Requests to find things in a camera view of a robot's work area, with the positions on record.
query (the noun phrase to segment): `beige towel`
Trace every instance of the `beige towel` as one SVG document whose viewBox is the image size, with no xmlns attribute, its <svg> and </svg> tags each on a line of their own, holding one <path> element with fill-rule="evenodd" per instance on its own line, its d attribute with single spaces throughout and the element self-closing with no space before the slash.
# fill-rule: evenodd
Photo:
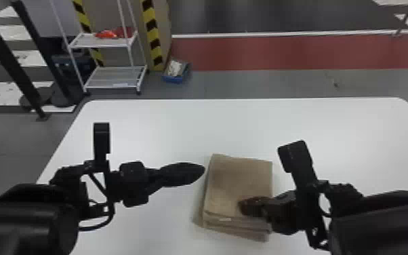
<svg viewBox="0 0 408 255">
<path fill-rule="evenodd" d="M 255 196 L 272 197 L 272 162 L 214 154 L 208 174 L 203 226 L 266 241 L 269 225 L 265 220 L 242 215 L 237 202 Z"/>
</svg>

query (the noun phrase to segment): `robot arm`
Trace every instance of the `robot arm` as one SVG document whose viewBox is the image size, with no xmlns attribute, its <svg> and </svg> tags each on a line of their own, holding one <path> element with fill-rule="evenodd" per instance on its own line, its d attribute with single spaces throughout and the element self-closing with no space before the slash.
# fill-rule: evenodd
<svg viewBox="0 0 408 255">
<path fill-rule="evenodd" d="M 175 163 L 159 170 L 140 161 L 124 163 L 111 171 L 109 124 L 94 124 L 94 159 L 82 165 L 59 169 L 49 184 L 19 184 L 0 196 L 0 255 L 67 255 L 73 250 L 79 231 L 107 225 L 114 217 L 115 204 L 127 208 L 148 202 L 149 195 L 162 187 L 191 184 L 204 173 L 202 165 Z M 95 177 L 102 174 L 104 185 Z M 105 196 L 97 203 L 87 194 L 87 175 Z M 80 227 L 93 218 L 100 224 Z"/>
<path fill-rule="evenodd" d="M 318 180 L 304 141 L 282 146 L 278 153 L 297 189 L 240 201 L 243 214 L 264 218 L 284 235 L 305 231 L 310 247 L 334 255 L 408 254 L 408 191 L 365 197 L 351 184 Z M 319 205 L 321 194 L 329 200 L 330 214 Z M 323 217 L 331 219 L 329 229 Z"/>
</svg>

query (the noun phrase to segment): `red item on shelf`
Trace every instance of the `red item on shelf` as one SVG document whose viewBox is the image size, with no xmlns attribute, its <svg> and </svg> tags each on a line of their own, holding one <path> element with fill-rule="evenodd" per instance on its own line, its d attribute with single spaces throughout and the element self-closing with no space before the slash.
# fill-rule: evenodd
<svg viewBox="0 0 408 255">
<path fill-rule="evenodd" d="M 127 31 L 128 38 L 131 38 L 133 36 L 133 29 L 129 26 L 126 26 L 125 30 Z M 123 28 L 121 26 L 113 29 L 113 32 L 117 35 L 118 38 L 125 38 L 125 33 L 123 32 Z"/>
<path fill-rule="evenodd" d="M 101 32 L 98 32 L 95 34 L 96 37 L 101 38 L 101 39 L 107 39 L 107 38 L 117 38 L 116 33 L 114 33 L 112 30 L 103 30 Z"/>
</svg>

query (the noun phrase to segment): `towel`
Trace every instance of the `towel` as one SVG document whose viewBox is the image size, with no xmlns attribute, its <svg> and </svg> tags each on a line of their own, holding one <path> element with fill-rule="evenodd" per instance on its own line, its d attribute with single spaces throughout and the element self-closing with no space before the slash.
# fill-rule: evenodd
<svg viewBox="0 0 408 255">
<path fill-rule="evenodd" d="M 203 226 L 267 241 L 269 224 L 261 218 L 242 215 L 237 206 L 240 200 L 255 196 L 272 197 L 272 162 L 212 155 L 202 208 Z"/>
</svg>

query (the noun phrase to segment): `white metal shelf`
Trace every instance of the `white metal shelf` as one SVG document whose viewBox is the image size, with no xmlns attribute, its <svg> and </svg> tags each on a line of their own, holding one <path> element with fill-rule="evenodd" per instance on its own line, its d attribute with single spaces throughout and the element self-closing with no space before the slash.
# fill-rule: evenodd
<svg viewBox="0 0 408 255">
<path fill-rule="evenodd" d="M 128 38 L 98 38 L 95 33 L 79 33 L 76 38 L 70 43 L 71 49 L 81 48 L 108 48 L 108 47 L 128 47 L 131 48 L 134 40 L 138 36 L 138 32 L 134 31 L 133 35 Z"/>
<path fill-rule="evenodd" d="M 127 26 L 125 24 L 125 14 L 123 13 L 123 8 L 121 4 L 122 0 L 113 0 L 113 1 L 117 2 L 117 9 L 119 10 L 119 17 L 120 17 L 120 25 L 122 28 L 126 28 Z M 63 28 L 63 24 L 60 21 L 60 17 L 58 15 L 54 0 L 49 0 L 49 4 L 51 5 L 52 12 L 54 13 L 54 16 L 56 17 L 58 28 L 60 29 L 60 32 L 62 33 L 63 41 L 66 45 L 66 50 L 70 54 L 70 59 L 76 71 L 77 79 L 79 80 L 79 83 L 81 84 L 82 90 L 84 92 L 86 92 L 88 88 L 115 89 L 115 88 L 131 87 L 131 88 L 136 89 L 136 93 L 138 95 L 141 94 L 141 85 L 147 73 L 147 64 L 145 60 L 144 51 L 142 49 L 141 40 L 139 40 L 139 38 L 138 40 L 136 40 L 136 37 L 139 36 L 138 26 L 136 25 L 136 20 L 134 18 L 133 9 L 131 7 L 131 1 L 125 0 L 125 2 L 129 10 L 129 15 L 131 18 L 131 25 L 133 26 L 133 35 L 130 38 L 101 39 L 101 38 L 95 37 L 95 34 L 93 33 L 84 33 L 81 30 L 81 32 L 76 36 L 76 38 L 74 38 L 73 41 L 71 41 L 71 43 L 68 43 L 68 38 Z M 126 32 L 127 31 L 125 30 L 123 31 L 123 34 L 125 36 L 127 36 Z M 138 49 L 141 52 L 141 56 L 143 60 L 141 66 L 134 65 L 133 51 L 131 48 L 134 41 L 138 41 L 139 43 Z M 84 78 L 79 72 L 79 66 L 75 60 L 75 55 L 73 53 L 73 49 L 79 49 L 79 48 L 98 48 L 98 49 L 125 48 L 128 53 L 127 64 L 129 64 L 129 66 L 120 66 L 120 67 L 102 66 L 104 65 L 104 63 L 101 64 L 101 66 L 99 66 L 100 64 L 94 58 L 95 64 L 97 65 L 97 67 L 95 68 L 93 73 L 90 75 L 90 77 L 87 79 L 87 81 L 84 81 Z"/>
<path fill-rule="evenodd" d="M 141 86 L 147 66 L 98 66 L 85 83 L 86 89 L 123 89 Z"/>
</svg>

